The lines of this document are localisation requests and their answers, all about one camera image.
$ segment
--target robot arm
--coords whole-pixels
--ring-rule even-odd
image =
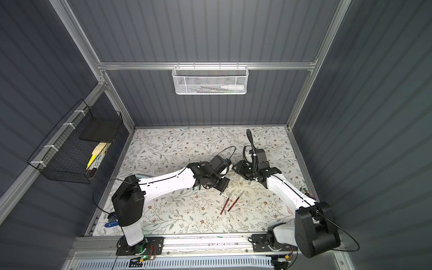
[[[210,162],[190,163],[186,168],[153,178],[125,178],[111,197],[118,224],[127,244],[134,246],[144,239],[141,216],[144,203],[178,189],[207,185],[223,192],[229,183],[225,177],[231,160],[215,156]]]
[[[128,176],[111,198],[127,244],[132,247],[143,242],[140,220],[144,203],[166,193],[198,185],[208,185],[223,192],[229,183],[225,175],[233,168],[243,178],[258,181],[277,194],[291,212],[295,212],[294,228],[287,224],[269,227],[269,246],[295,245],[308,258],[338,247],[340,238],[337,228],[333,223],[327,222],[334,219],[330,206],[307,197],[279,169],[270,168],[265,151],[254,147],[250,130],[248,138],[252,145],[249,159],[239,161],[234,167],[229,159],[223,160],[215,156],[210,162],[191,163],[179,171],[158,177]]]

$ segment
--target floral tablecloth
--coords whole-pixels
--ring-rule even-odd
[[[242,159],[244,145],[249,145],[247,127],[183,128],[183,129],[138,129],[118,174],[119,179],[132,174],[150,176],[163,175],[179,170],[190,162],[209,161],[222,149],[234,145],[236,152],[233,164]],[[292,151],[284,127],[250,127],[257,148],[266,150],[270,166],[279,168],[297,188],[306,187],[302,173]],[[221,153],[228,158],[233,148]],[[212,232],[257,232],[268,226],[289,222],[294,218],[288,208],[271,191],[257,182],[243,180],[234,172],[225,192],[212,188],[182,189],[156,198],[144,205],[142,228],[145,235],[212,233]],[[116,191],[120,181],[115,181],[110,193]],[[228,207],[241,192],[238,203]],[[225,211],[222,207],[233,193]],[[111,199],[104,209],[114,210]],[[121,229],[106,228],[107,214],[99,217],[93,235],[122,235]]]

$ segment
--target red wire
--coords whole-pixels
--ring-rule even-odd
[[[149,255],[149,258],[152,256],[152,253],[153,253],[153,246],[152,245],[150,245],[150,247],[152,248],[152,250],[150,251],[150,255]]]

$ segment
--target wire basket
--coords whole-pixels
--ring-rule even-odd
[[[109,139],[105,142],[106,144],[100,153],[92,159],[92,152],[99,142],[82,140],[80,136],[94,119],[110,123],[114,127],[114,131],[108,135]],[[66,129],[52,145],[43,146],[47,147],[48,150],[42,159],[34,160],[35,151],[27,162],[39,170],[48,180],[90,184],[90,180],[96,175],[97,168],[102,163],[122,123],[123,119],[118,111],[86,106],[71,123],[67,124]],[[38,149],[42,147],[45,141],[41,143]]]
[[[175,92],[179,95],[243,95],[248,77],[248,67],[200,70],[174,66],[172,69]]]

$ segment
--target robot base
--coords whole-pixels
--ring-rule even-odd
[[[267,235],[264,233],[251,235],[254,252],[269,252],[269,251],[296,251],[296,246],[288,244],[280,244],[277,247],[270,247],[267,240]]]
[[[144,240],[136,245],[129,246],[126,242],[126,237],[123,235],[117,243],[117,256],[129,256],[129,255],[150,255],[152,248],[156,248],[156,255],[162,254],[163,248],[163,237],[144,237]]]

